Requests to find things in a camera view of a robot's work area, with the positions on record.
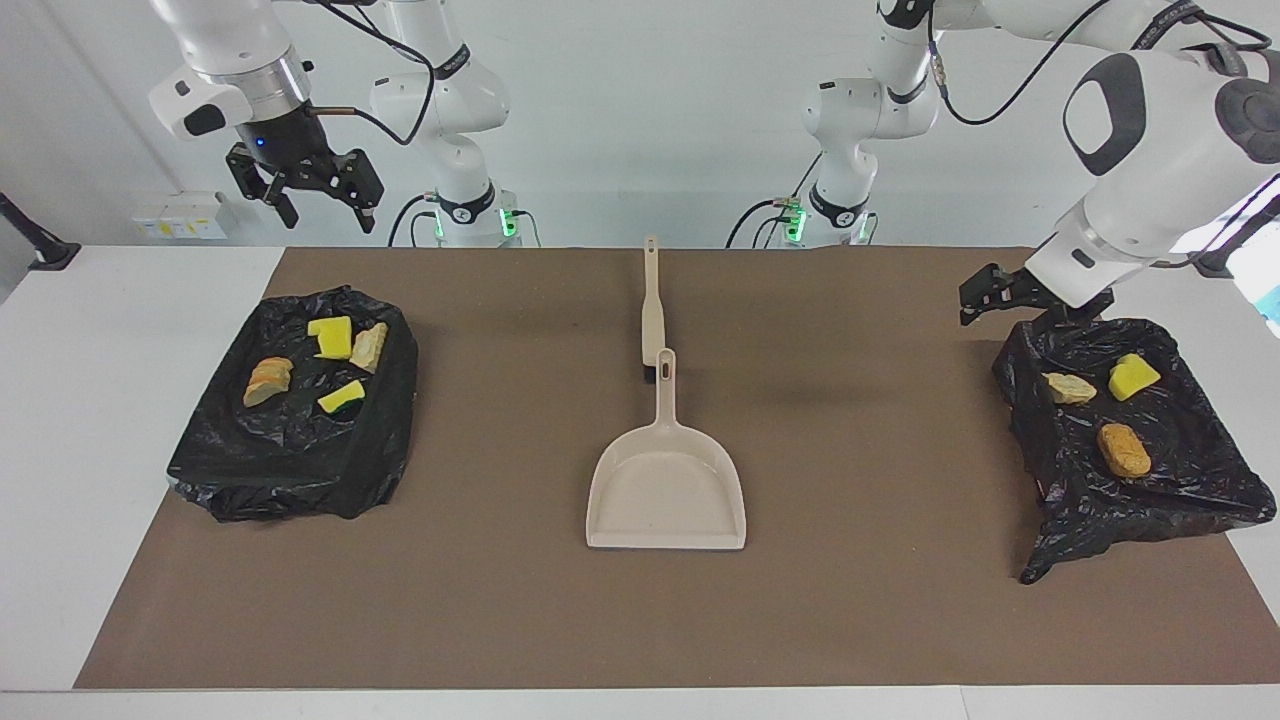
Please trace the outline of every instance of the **beige dustpan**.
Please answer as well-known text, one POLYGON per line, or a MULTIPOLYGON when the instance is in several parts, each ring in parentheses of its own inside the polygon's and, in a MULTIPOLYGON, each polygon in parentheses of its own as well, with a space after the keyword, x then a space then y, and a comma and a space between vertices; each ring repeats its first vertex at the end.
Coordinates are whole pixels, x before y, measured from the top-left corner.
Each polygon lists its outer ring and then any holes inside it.
POLYGON ((676 354, 658 352, 658 413, 652 425, 613 441, 591 478, 591 547, 741 550, 742 486, 728 452, 676 421, 676 354))

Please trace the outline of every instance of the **yellow sponge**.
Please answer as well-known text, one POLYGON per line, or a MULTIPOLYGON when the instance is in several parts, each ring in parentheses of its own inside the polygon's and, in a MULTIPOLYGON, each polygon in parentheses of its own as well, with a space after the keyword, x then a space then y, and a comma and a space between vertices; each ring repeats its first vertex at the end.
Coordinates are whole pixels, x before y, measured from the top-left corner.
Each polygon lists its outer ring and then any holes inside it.
POLYGON ((1111 368, 1111 395, 1120 402, 1129 400, 1139 391, 1146 389, 1160 380, 1160 373, 1147 364, 1140 355, 1125 355, 1111 368))
POLYGON ((361 383, 360 380, 352 380, 342 386, 340 389, 335 389, 329 395, 321 397, 316 402, 320 404, 320 407, 325 413, 333 415, 334 413, 340 410, 343 405, 348 402, 355 402, 357 400, 362 400, 364 397, 365 397, 365 384, 361 383))
POLYGON ((321 318, 307 323, 307 334, 320 341, 321 360, 351 359, 351 318, 321 318))

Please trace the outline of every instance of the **brown mat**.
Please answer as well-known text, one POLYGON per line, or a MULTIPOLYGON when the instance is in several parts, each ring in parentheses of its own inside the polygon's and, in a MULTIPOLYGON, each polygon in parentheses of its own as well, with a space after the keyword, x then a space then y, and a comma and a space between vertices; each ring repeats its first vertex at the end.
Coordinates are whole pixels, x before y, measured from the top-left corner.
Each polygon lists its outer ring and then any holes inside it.
POLYGON ((591 470, 652 421, 640 251, 289 250, 422 346, 394 501, 218 525, 169 496, 79 688, 1280 682, 1225 537, 1014 579, 1038 514, 988 366, 1019 314, 956 286, 1023 251, 667 252, 681 420, 733 456, 740 553, 590 551, 591 470))

